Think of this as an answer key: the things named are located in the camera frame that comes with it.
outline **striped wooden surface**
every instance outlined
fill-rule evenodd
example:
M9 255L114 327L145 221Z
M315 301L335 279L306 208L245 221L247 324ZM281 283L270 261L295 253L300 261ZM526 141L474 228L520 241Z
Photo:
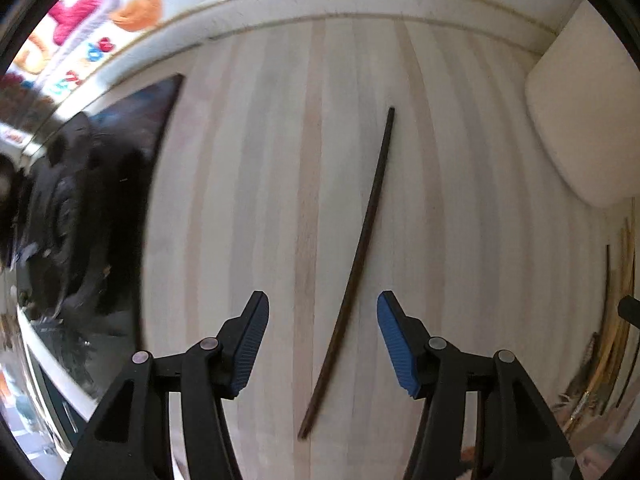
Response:
M605 244L625 205L590 208L548 160L524 102L535 62L479 34L382 18L200 48L154 182L144 329L155 355L181 352L252 290L268 294L254 373L226 404L245 478L401 478L421 404L398 385L376 325L386 288L463 351L513 350L548 400L567 384L599 324ZM391 105L356 311L299 443Z

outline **thin dark stick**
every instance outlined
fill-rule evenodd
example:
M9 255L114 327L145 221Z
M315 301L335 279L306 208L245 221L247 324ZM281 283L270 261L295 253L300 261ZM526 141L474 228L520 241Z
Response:
M360 239L356 248L356 255L353 257L351 264L351 272L347 280L347 286L344 289L342 304L338 312L338 319L335 321L334 332L331 334L329 348L324 356L322 368L318 382L311 395L309 405L306 407L305 418L302 420L300 430L298 431L298 439L304 440L308 437L318 416L320 405L326 394L335 363L338 360L344 333L347 330L351 311L353 310L353 302L358 291L358 284L364 270L364 261L367 256L367 248L371 240L371 232L373 231L373 222L376 219L376 211L380 202L380 192L382 191L382 179L385 176L386 158L389 153L389 144L391 142L391 129L394 125L394 116L396 109L391 107L386 115L385 134L382 137L382 146L380 147L380 155L378 156L378 165L376 166L376 174L373 177L373 185L371 186L371 194L369 195L369 203L367 203L367 211L362 222L362 231L360 231Z

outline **blue gripper pad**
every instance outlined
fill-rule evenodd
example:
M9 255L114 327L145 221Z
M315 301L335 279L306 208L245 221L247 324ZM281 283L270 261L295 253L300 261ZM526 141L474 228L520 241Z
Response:
M389 290L378 296L378 325L400 386L418 399L420 381L416 362L429 341L429 333L419 319L404 314Z
M231 368L228 391L236 397L249 382L262 336L269 321L269 300L255 291L239 317L228 319L218 333L223 356Z

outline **thin black stick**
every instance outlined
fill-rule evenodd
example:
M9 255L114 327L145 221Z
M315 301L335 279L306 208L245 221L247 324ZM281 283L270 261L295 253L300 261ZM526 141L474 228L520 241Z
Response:
M385 176L386 158L389 153L391 130L394 125L395 114L396 109L393 107L389 108L389 112L386 115L385 134L382 137L382 146L380 147L380 155L378 156L378 165L376 166L376 174L373 177L373 185L371 186L369 203L367 203L367 211L362 222L362 231L360 231L360 239L358 240L356 255L353 257L351 272L349 273L347 286L344 289L344 295L342 297L342 304L340 305L340 311L338 312L338 319L335 321L334 332L331 335L331 341L329 341L329 348L324 356L322 368L320 368L318 382L316 383L314 392L311 395L309 405L306 407L305 418L302 420L300 430L298 431L299 440L304 440L308 437L316 421L316 417L318 416L320 405L322 404L322 400L326 394L335 364L338 361L338 355L340 354L340 348L342 347L344 333L347 330L347 325L351 317L353 302L356 298L358 284L362 277L362 271L364 270L367 248L369 247L369 241L371 240L373 223L376 219L376 211L378 210L378 203L380 202L382 180Z

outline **beige rounded object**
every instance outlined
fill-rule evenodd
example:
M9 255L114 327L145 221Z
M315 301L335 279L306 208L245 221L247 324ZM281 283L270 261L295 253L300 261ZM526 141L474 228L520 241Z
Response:
M604 207L640 193L640 72L587 1L525 91L548 154L585 202Z

